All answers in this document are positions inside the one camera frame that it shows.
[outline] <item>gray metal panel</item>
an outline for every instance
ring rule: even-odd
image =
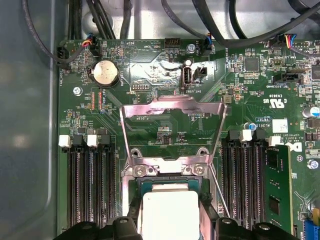
[[[172,10],[183,22],[198,32],[207,33],[208,30],[201,22],[191,0],[167,0]],[[112,16],[113,29],[119,37],[123,16],[122,0],[102,0],[104,8]],[[132,18],[129,31],[131,39],[161,39],[168,37],[194,38],[188,32],[179,28],[171,21],[162,8],[161,0],[131,0],[133,4]],[[232,30],[229,14],[228,0],[206,1],[214,20],[222,35],[226,39],[237,39]],[[318,0],[304,0],[309,6],[315,5]],[[287,0],[237,0],[238,22],[248,37],[254,37],[286,24],[299,16],[289,5]],[[89,12],[84,4],[83,15]],[[316,38],[320,29],[317,24],[307,19],[303,24],[292,29],[290,33],[298,34],[298,39]]]
[[[52,39],[65,32],[64,1],[28,2],[36,29],[52,48]],[[56,71],[34,44],[20,0],[1,2],[0,21],[0,239],[52,239],[57,232],[57,144],[52,143],[57,111],[51,105],[57,105]]]
[[[51,49],[64,37],[65,2],[29,0],[36,29]],[[168,2],[183,21],[207,32],[190,0]],[[227,1],[207,2],[222,34],[235,38],[226,13]],[[237,2],[239,23],[249,37],[270,31],[298,15],[286,0]],[[317,2],[305,0],[309,6]],[[132,0],[132,3],[130,38],[191,37],[166,16],[160,0]],[[103,5],[111,14],[115,34],[119,36],[122,1],[104,0]],[[84,15],[88,12],[85,4],[83,12]],[[2,1],[0,20],[0,239],[51,239],[57,232],[56,70],[34,44],[20,0]],[[319,28],[306,20],[291,32],[301,39],[315,37]]]

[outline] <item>black cable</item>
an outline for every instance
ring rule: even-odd
[[[250,46],[252,44],[256,44],[265,40],[268,40],[274,37],[277,34],[284,34],[285,32],[289,31],[290,29],[296,27],[312,14],[316,13],[320,10],[320,2],[315,4],[309,10],[307,10],[303,15],[298,16],[291,22],[286,23],[283,26],[280,26],[272,31],[269,31],[265,34],[247,38],[247,39],[239,39],[239,40],[225,40],[222,34],[220,33],[215,21],[213,20],[211,13],[208,9],[206,0],[192,0],[193,5],[201,18],[202,22],[204,23],[205,27],[209,30],[211,35],[215,38],[215,40],[222,46],[226,48],[243,48]]]
[[[82,0],[74,0],[74,38],[82,39],[81,18]]]
[[[171,7],[169,6],[167,0],[161,0],[161,4],[162,4],[162,7],[163,7],[163,10],[168,15],[168,17],[175,24],[177,24],[179,27],[183,28],[188,33],[190,33],[190,34],[192,34],[192,35],[194,35],[194,36],[196,36],[196,37],[198,37],[200,39],[205,39],[207,37],[206,35],[201,34],[200,32],[197,32],[197,31],[193,30],[192,28],[188,27],[183,21],[181,21],[181,19],[171,9]]]
[[[100,15],[100,18],[102,20],[102,24],[106,30],[107,35],[109,36],[109,39],[116,39],[116,35],[114,31],[112,30],[112,26],[110,24],[108,15],[104,9],[104,6],[101,4],[100,0],[94,0],[95,8]]]
[[[69,0],[68,10],[68,39],[74,39],[74,0]]]
[[[123,0],[123,22],[120,30],[120,39],[127,39],[131,20],[132,4],[130,0]]]
[[[101,22],[100,16],[99,16],[99,14],[98,14],[98,12],[96,10],[96,7],[95,7],[94,3],[92,2],[92,0],[86,0],[86,2],[88,3],[90,12],[91,12],[91,14],[93,16],[93,20],[94,20],[94,22],[96,24],[96,27],[99,30],[99,33],[100,33],[101,37],[103,39],[108,39],[108,34],[105,31],[105,28],[103,26],[103,23]]]
[[[31,16],[30,16],[30,11],[29,11],[29,6],[28,6],[28,0],[22,0],[22,10],[24,13],[24,18],[26,21],[26,24],[29,28],[30,33],[32,34],[33,39],[35,42],[39,45],[40,49],[50,58],[52,58],[54,61],[59,62],[61,64],[69,64],[73,60],[75,60],[83,51],[84,47],[80,46],[68,59],[62,59],[57,57],[56,55],[52,54],[44,45],[44,43],[41,41],[35,26],[32,22]]]
[[[238,19],[237,19],[237,12],[236,12],[236,0],[229,0],[229,17],[231,26],[235,32],[235,34],[238,36],[239,39],[247,39],[247,36],[242,31]]]
[[[301,0],[288,0],[288,3],[290,6],[295,10],[298,14],[302,15],[306,11],[310,9],[307,5],[305,5]],[[320,14],[319,13],[314,13],[309,17],[312,21],[314,21],[316,24],[320,26]]]

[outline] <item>blue connector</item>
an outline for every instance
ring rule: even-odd
[[[319,240],[320,226],[314,225],[311,220],[305,220],[303,222],[303,228],[305,240]]]

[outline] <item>metal retention bracket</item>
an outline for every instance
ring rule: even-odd
[[[212,148],[208,154],[181,156],[176,160],[164,160],[161,157],[132,156],[125,119],[133,116],[161,115],[165,110],[180,109],[184,114],[213,114],[219,116]],[[120,108],[120,120],[127,152],[127,161],[133,168],[134,177],[156,176],[158,173],[181,173],[199,175],[199,164],[210,165],[213,161],[222,127],[226,118],[227,106],[223,102],[197,102],[189,95],[168,95],[152,100],[148,104],[123,105]]]

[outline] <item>motherboard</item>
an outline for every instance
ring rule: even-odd
[[[62,42],[60,55],[82,42]],[[320,52],[320,41],[294,46]],[[227,49],[208,39],[96,40],[59,70],[58,81],[58,233],[81,221],[103,227],[126,215],[129,143],[133,157],[214,154],[222,197],[205,180],[199,192],[213,194],[221,216],[223,198],[245,228],[270,222],[305,239],[305,225],[320,206],[318,58],[270,41]],[[221,103],[223,125],[210,112],[173,108],[123,119],[123,106],[142,109],[166,96]]]

